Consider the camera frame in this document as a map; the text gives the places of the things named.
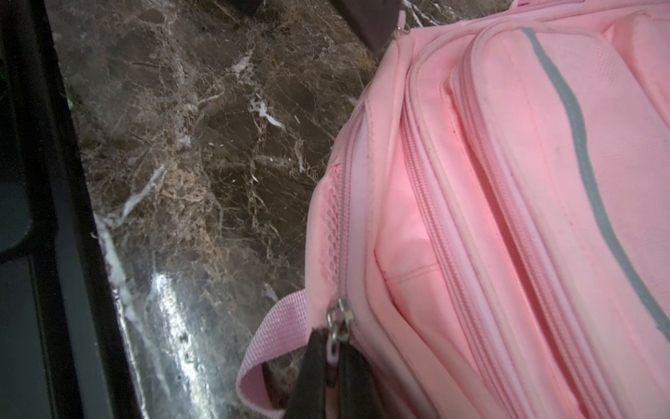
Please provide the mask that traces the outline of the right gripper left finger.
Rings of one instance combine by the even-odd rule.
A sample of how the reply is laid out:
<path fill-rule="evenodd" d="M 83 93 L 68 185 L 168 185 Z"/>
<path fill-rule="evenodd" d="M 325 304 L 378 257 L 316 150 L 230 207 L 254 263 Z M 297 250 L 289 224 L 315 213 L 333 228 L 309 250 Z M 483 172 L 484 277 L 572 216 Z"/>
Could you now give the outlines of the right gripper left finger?
<path fill-rule="evenodd" d="M 313 330 L 283 419 L 325 419 L 327 384 L 327 334 Z"/>

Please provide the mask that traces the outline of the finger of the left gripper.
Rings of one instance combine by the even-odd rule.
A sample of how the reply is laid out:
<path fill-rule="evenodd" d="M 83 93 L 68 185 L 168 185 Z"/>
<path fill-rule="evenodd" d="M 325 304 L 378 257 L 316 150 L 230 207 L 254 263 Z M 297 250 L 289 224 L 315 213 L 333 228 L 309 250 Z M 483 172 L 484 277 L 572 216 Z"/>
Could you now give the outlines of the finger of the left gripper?
<path fill-rule="evenodd" d="M 401 0 L 330 0 L 330 4 L 371 51 L 381 51 L 401 15 Z"/>

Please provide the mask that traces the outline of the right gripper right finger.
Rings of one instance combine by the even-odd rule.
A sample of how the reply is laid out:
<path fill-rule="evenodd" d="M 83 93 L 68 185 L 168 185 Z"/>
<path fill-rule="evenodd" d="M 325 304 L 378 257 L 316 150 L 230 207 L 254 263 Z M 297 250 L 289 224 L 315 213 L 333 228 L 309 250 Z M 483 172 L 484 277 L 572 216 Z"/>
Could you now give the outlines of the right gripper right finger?
<path fill-rule="evenodd" d="M 353 345 L 340 345 L 338 362 L 338 417 L 382 419 L 385 412 L 366 357 Z"/>

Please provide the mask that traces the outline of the pink backpack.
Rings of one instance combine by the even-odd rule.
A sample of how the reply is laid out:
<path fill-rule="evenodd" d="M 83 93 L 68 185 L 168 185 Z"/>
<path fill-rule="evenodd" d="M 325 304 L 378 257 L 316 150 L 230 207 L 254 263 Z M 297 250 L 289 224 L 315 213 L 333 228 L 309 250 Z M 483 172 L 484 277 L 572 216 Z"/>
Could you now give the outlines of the pink backpack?
<path fill-rule="evenodd" d="M 401 7 L 384 49 L 239 399 L 283 418 L 325 330 L 326 418 L 343 343 L 384 418 L 668 417 L 668 2 Z"/>

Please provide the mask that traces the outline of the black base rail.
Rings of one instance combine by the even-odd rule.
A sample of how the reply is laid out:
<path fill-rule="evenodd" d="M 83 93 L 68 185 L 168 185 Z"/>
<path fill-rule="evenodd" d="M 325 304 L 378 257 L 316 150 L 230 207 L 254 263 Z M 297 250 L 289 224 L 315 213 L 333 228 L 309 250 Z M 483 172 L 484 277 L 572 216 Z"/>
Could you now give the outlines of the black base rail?
<path fill-rule="evenodd" d="M 1 4 L 1 415 L 141 415 L 41 1 Z"/>

